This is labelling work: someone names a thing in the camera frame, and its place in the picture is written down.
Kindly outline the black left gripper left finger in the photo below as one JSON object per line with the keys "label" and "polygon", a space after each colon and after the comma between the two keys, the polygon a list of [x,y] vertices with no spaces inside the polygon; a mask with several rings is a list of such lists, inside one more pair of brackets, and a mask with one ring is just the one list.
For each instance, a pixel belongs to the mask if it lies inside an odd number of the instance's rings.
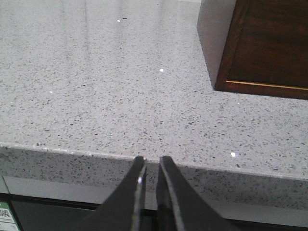
{"label": "black left gripper left finger", "polygon": [[139,231],[145,205],[146,163],[142,156],[111,195],[76,225],[77,231]]}

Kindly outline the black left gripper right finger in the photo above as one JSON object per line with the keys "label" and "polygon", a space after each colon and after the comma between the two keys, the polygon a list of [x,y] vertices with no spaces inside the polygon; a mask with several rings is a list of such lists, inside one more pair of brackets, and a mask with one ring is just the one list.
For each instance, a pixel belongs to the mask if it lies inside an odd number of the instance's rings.
{"label": "black left gripper right finger", "polygon": [[160,158],[156,187],[160,231],[237,231],[191,187],[170,156]]}

